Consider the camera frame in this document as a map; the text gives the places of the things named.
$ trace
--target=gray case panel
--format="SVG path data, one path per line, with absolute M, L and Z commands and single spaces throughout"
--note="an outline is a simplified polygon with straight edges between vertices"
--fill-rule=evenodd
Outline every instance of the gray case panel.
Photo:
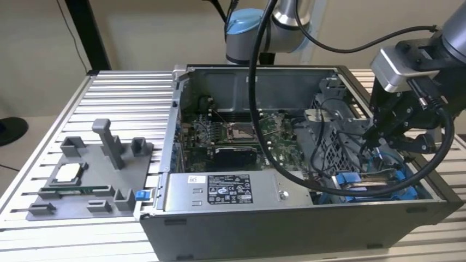
M 141 220 L 162 261 L 276 257 L 388 248 L 445 203 L 157 216 Z

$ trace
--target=black pole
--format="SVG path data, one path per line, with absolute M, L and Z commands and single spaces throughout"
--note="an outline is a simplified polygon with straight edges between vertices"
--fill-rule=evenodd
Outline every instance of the black pole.
M 111 70 L 90 0 L 66 0 L 93 70 Z
M 276 63 L 276 53 L 261 53 L 260 54 L 260 64 L 272 65 Z

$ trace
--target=power supply label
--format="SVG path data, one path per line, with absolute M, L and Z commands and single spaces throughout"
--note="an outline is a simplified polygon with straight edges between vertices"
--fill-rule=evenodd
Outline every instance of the power supply label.
M 207 202 L 211 205 L 253 203 L 249 175 L 209 176 L 207 190 Z

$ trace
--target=floor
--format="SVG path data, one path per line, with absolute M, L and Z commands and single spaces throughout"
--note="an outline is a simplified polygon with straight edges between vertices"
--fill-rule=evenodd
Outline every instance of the floor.
M 29 132 L 17 142 L 0 146 L 0 164 L 22 169 L 57 117 L 58 116 L 25 117 L 30 124 Z M 17 174 L 17 171 L 0 167 L 0 196 L 6 192 Z

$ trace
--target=wire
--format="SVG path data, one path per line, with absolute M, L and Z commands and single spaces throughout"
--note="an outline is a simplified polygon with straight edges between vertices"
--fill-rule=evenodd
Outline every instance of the wire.
M 277 2 L 278 2 L 278 0 L 269 0 L 268 6 L 266 6 L 266 9 L 264 12 L 264 16 L 261 18 L 260 27 L 257 30 L 256 41 L 254 41 L 254 45 L 253 45 L 252 59 L 249 61 L 249 74 L 247 74 L 249 79 L 256 79 L 256 76 L 257 76 L 257 61 L 258 61 L 258 56 L 260 56 L 262 38 L 265 35 L 265 30 L 268 27 L 268 23 L 269 23 Z M 449 114 L 446 109 L 441 107 L 436 110 L 436 113 L 438 114 L 440 118 L 442 119 L 444 126 L 445 126 L 445 136 L 444 136 L 444 140 L 442 140 L 442 145 L 441 145 L 432 161 L 428 162 L 428 164 L 421 168 L 421 170 L 410 178 L 408 178 L 406 180 L 402 180 L 398 184 L 396 184 L 390 187 L 386 187 L 384 189 L 378 189 L 378 190 L 354 191 L 354 190 L 341 190 L 341 189 L 325 187 L 325 186 L 320 185 L 318 183 L 316 183 L 314 181 L 308 181 L 308 180 L 304 180 L 304 179 L 298 178 L 297 176 L 294 176 L 276 161 L 273 154 L 272 154 L 270 150 L 268 149 L 268 141 L 264 137 L 262 130 L 261 130 L 260 111 L 257 109 L 257 103 L 256 103 L 256 81 L 249 81 L 247 87 L 249 87 L 249 89 L 247 89 L 249 90 L 249 108 L 250 108 L 250 113 L 252 113 L 253 126 L 256 129 L 257 138 L 260 141 L 260 145 L 262 147 L 264 154 L 265 154 L 269 162 L 272 163 L 272 165 L 277 169 L 277 171 L 292 182 L 300 184 L 301 186 L 304 186 L 309 189 L 329 193 L 332 195 L 340 195 L 344 197 L 346 197 L 346 196 L 349 196 L 349 197 L 376 197 L 380 195 L 390 194 L 390 193 L 397 192 L 397 191 L 402 190 L 404 188 L 414 185 L 416 183 L 418 183 L 430 174 L 430 172 L 434 170 L 434 168 L 442 162 L 446 154 L 449 153 L 449 149 L 452 147 L 452 143 L 454 140 L 454 122 L 453 122 L 452 115 Z
M 226 17 L 226 13 L 223 12 L 219 0 L 206 0 L 206 1 L 209 1 L 214 5 L 214 7 L 218 10 L 218 13 L 219 13 L 219 15 L 222 17 L 223 23 L 226 23 L 227 22 L 227 17 Z
M 298 27 L 300 27 L 300 30 L 301 32 L 304 33 L 304 35 L 306 36 L 306 38 L 317 45 L 320 46 L 322 49 L 330 51 L 330 52 L 336 52 L 336 53 L 356 53 L 356 52 L 360 52 L 368 48 L 370 48 L 372 46 L 377 45 L 378 43 L 389 40 L 390 38 L 393 37 L 397 37 L 402 34 L 406 34 L 406 33 L 410 33 L 410 32 L 416 32 L 416 31 L 430 31 L 432 33 L 433 32 L 437 32 L 438 29 L 437 29 L 437 26 L 433 25 L 433 26 L 413 26 L 413 27 L 408 27 L 402 30 L 398 30 L 390 34 L 388 34 L 386 36 L 381 37 L 380 39 L 369 42 L 368 44 L 357 47 L 357 48 L 352 48 L 352 49 L 338 49 L 338 48 L 333 48 L 328 45 L 325 45 L 324 43 L 321 43 L 312 35 L 310 33 L 308 32 L 302 22 L 301 22 L 301 18 L 300 18 L 300 12 L 298 12 L 298 0 L 296 0 L 296 8 L 294 8 L 294 16 L 296 16 L 296 20 L 297 20 L 297 23 L 298 23 Z
M 63 13 L 63 9 L 62 9 L 62 5 L 61 5 L 59 0 L 57 0 L 57 2 L 58 2 L 58 5 L 59 5 L 59 9 L 61 9 L 63 20 L 65 20 L 67 28 L 69 28 L 69 32 L 71 34 L 71 37 L 74 38 L 75 49 L 77 49 L 79 60 L 82 60 L 82 64 L 83 64 L 83 67 L 85 67 L 85 73 L 87 73 L 87 67 L 86 67 L 86 64 L 85 64 L 85 60 L 82 58 L 82 54 L 79 53 L 79 49 L 78 49 L 77 38 L 75 38 L 75 35 L 74 35 L 73 31 L 71 31 L 71 28 L 70 28 L 70 25 L 69 25 L 69 21 L 67 21 L 67 18 L 66 18 L 66 14 Z
M 0 167 L 7 168 L 7 169 L 11 169 L 11 170 L 14 170 L 14 171 L 17 171 L 17 172 L 21 171 L 19 169 L 12 168 L 11 166 L 3 165 L 3 164 L 0 164 Z
M 223 33 L 226 35 L 226 40 L 227 40 L 227 31 L 229 31 L 229 25 L 230 25 L 230 20 L 231 20 L 231 15 L 238 7 L 239 0 L 231 0 L 230 1 L 230 7 L 227 11 L 227 21 L 226 21 L 226 26 L 223 27 Z
M 402 167 L 401 171 L 404 172 L 404 175 L 406 175 L 406 174 L 405 174 L 405 173 L 406 173 L 406 170 L 405 170 L 404 161 L 400 160 L 400 158 L 397 158 L 393 154 L 389 154 L 389 153 L 385 153 L 385 152 L 380 152 L 380 153 L 377 153 L 376 155 L 372 156 L 372 158 L 369 159 L 369 162 L 368 162 L 368 170 L 366 170 L 366 172 L 369 172 L 369 170 L 370 170 L 370 168 L 372 168 L 373 160 L 374 160 L 374 158 L 376 158 L 377 156 L 382 156 L 382 157 L 384 157 L 384 156 L 388 156 L 388 157 L 392 157 L 392 158 L 398 162 L 398 164 L 401 165 L 401 167 Z

